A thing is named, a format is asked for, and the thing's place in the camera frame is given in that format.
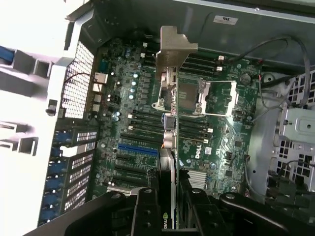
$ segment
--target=blue pcie slot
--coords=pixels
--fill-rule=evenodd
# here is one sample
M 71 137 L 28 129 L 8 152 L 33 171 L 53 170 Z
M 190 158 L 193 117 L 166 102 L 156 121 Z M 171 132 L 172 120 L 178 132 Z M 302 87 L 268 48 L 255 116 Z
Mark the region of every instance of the blue pcie slot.
M 153 156 L 158 155 L 158 151 L 156 149 L 150 149 L 150 148 L 145 148 L 145 147 L 136 147 L 136 146 L 127 145 L 127 144 L 118 144 L 118 149 L 119 150 L 125 150 L 125 151 L 133 151 L 136 153 L 146 154 L 146 155 L 153 155 Z

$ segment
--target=sticker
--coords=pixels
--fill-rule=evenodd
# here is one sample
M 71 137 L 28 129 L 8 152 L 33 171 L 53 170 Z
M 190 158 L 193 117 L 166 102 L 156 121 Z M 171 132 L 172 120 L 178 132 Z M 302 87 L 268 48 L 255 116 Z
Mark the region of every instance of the sticker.
M 212 151 L 212 148 L 211 148 L 211 147 L 206 147 L 206 148 L 205 148 L 205 154 L 206 154 L 206 155 L 210 155 L 210 154 L 211 154 L 211 151 Z
M 226 16 L 215 16 L 213 22 L 226 24 L 226 25 L 235 25 L 238 18 L 226 17 Z

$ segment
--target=green circuit board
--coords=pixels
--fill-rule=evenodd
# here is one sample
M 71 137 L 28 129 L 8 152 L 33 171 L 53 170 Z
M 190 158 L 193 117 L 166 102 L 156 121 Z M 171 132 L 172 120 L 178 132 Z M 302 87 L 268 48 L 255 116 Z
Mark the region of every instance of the green circuit board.
M 102 132 L 91 198 L 105 193 L 108 186 L 146 186 L 146 171 L 157 166 L 156 153 L 163 143 L 161 117 L 170 109 L 171 101 L 169 91 L 161 91 L 160 81 L 155 79 L 155 52 L 142 42 L 120 39 L 98 52 L 98 72 L 108 74 L 108 79 L 97 113 Z M 220 64 L 219 56 L 198 52 L 179 71 L 181 168 L 206 173 L 205 188 L 215 197 L 227 191 L 244 191 L 250 120 L 255 113 L 260 73 L 255 62 L 243 59 Z M 209 85 L 206 115 L 197 115 L 195 110 L 201 81 Z M 161 97 L 162 106 L 158 103 Z

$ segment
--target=motherboard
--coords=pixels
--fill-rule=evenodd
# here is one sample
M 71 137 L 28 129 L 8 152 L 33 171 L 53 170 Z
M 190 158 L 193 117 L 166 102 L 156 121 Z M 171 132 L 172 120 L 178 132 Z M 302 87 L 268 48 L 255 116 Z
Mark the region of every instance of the motherboard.
M 159 44 L 113 39 L 99 49 L 91 113 L 100 126 L 90 198 L 148 185 L 163 148 L 171 91 L 155 79 Z M 179 162 L 214 197 L 245 192 L 261 65 L 198 50 L 178 73 Z

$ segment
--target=metal bracket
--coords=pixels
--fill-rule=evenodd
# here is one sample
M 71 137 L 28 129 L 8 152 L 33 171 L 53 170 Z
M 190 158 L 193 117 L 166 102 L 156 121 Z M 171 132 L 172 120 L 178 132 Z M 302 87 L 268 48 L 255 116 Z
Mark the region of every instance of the metal bracket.
M 157 53 L 156 79 L 160 80 L 167 67 L 180 68 L 190 53 L 198 51 L 197 43 L 189 43 L 184 34 L 177 34 L 177 27 L 161 27 L 161 49 Z

